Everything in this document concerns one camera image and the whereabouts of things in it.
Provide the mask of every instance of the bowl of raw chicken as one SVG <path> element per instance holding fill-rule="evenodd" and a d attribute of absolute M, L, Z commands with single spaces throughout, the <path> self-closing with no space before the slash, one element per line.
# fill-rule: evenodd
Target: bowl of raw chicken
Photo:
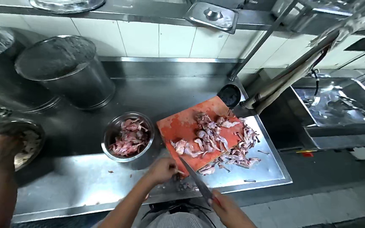
<path fill-rule="evenodd" d="M 27 119 L 9 119 L 0 122 L 0 135 L 18 137 L 23 149 L 15 155 L 15 171 L 27 166 L 42 150 L 45 132 L 37 123 Z"/>
<path fill-rule="evenodd" d="M 130 162 L 141 157 L 155 137 L 150 119 L 139 112 L 125 112 L 109 122 L 102 150 L 112 160 Z"/>

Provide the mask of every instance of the metal countertop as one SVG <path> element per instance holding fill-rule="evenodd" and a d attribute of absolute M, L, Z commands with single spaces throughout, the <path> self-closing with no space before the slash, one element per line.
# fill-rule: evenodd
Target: metal countertop
<path fill-rule="evenodd" d="M 114 117 L 125 111 L 138 111 L 156 121 L 182 111 L 217 94 L 233 83 L 226 76 L 196 77 L 123 77 L 113 79 L 114 99 L 104 108 L 79 111 L 66 101 L 42 114 L 22 116 L 43 126 L 47 140 L 41 154 L 27 167 L 16 172 L 19 185 L 13 222 L 41 220 L 113 209 L 132 189 L 159 156 L 167 156 L 160 133 L 156 132 L 150 149 L 130 163 L 117 163 L 102 152 L 104 129 Z M 292 183 L 291 177 L 267 135 L 259 117 L 249 110 L 235 108 L 238 117 L 248 117 L 251 127 L 260 133 L 260 143 L 249 152 L 261 158 L 251 169 L 229 165 L 231 173 L 217 169 L 204 176 L 204 182 L 223 193 L 244 191 Z M 257 152 L 269 152 L 269 155 Z M 244 182 L 256 180 L 256 183 Z M 184 188 L 190 183 L 191 188 Z M 155 187 L 145 204 L 200 196 L 193 180 L 172 180 Z"/>

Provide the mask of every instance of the knife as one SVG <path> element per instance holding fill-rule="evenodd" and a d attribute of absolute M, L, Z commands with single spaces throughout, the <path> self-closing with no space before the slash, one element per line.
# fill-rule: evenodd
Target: knife
<path fill-rule="evenodd" d="M 218 206 L 221 207 L 219 200 L 213 196 L 212 192 L 206 186 L 206 184 L 198 177 L 197 173 L 189 166 L 189 164 L 182 158 L 179 157 L 185 168 L 188 170 L 190 176 L 194 179 L 200 193 L 205 198 L 206 203 L 210 206 L 210 202 L 214 201 Z"/>

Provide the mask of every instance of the person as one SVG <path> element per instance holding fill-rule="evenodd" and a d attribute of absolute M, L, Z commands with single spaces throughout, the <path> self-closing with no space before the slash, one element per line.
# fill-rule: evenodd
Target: person
<path fill-rule="evenodd" d="M 14 157 L 23 147 L 15 137 L 0 135 L 0 228 L 9 227 L 15 209 L 18 187 L 14 180 Z M 151 165 L 148 172 L 136 183 L 129 194 L 121 200 L 114 210 L 96 226 L 98 228 L 130 228 L 140 206 L 150 190 L 165 183 L 177 173 L 173 158 L 160 158 Z M 213 190 L 220 206 L 211 206 L 227 228 L 255 228 L 247 215 L 228 196 Z M 158 216 L 147 228 L 210 228 L 193 214 L 178 212 Z"/>

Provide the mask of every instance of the orange cutting board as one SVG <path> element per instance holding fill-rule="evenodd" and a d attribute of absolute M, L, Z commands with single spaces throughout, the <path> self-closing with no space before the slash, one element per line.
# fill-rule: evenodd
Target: orange cutting board
<path fill-rule="evenodd" d="M 194 140 L 198 138 L 196 132 L 198 131 L 199 127 L 195 118 L 198 112 L 205 112 L 213 121 L 216 121 L 217 118 L 221 116 L 228 118 L 229 122 L 240 122 L 238 118 L 233 116 L 232 112 L 229 110 L 229 107 L 226 106 L 218 96 L 158 121 L 157 126 L 159 127 L 165 146 L 167 147 L 171 156 L 175 159 L 178 169 L 184 172 L 186 176 L 189 176 L 189 173 L 178 158 L 179 154 L 171 145 L 170 140 L 173 142 L 178 142 L 180 139 L 184 139 L 193 145 L 194 151 L 199 151 L 200 147 L 198 143 L 194 142 Z M 235 135 L 236 132 L 239 132 L 241 135 L 243 135 L 242 123 L 230 128 L 221 127 L 220 136 L 226 138 L 229 148 L 234 147 L 240 141 L 240 138 Z M 203 158 L 202 155 L 199 155 L 198 157 L 191 157 L 189 155 L 183 154 L 181 156 L 193 170 L 198 171 L 200 168 L 215 160 L 215 158 L 218 158 L 220 155 L 220 151 L 214 150 L 213 153 L 205 154 Z"/>

